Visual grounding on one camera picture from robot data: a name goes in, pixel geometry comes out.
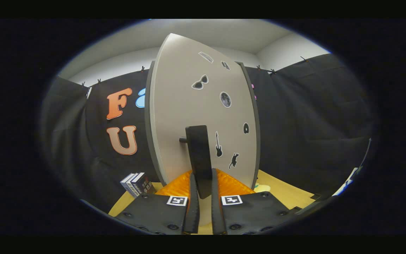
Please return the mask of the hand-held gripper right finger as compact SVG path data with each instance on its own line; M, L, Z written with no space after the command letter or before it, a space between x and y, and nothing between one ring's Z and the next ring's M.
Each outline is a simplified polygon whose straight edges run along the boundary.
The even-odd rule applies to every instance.
M297 214L271 192L221 195L219 170L212 169L211 219L215 235L252 235L271 233Z

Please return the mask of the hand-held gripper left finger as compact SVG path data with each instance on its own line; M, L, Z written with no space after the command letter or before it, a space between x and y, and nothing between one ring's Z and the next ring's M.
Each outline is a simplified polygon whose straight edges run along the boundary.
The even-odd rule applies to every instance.
M193 172L185 172L155 194L141 194L115 218L150 234L197 233L200 211Z

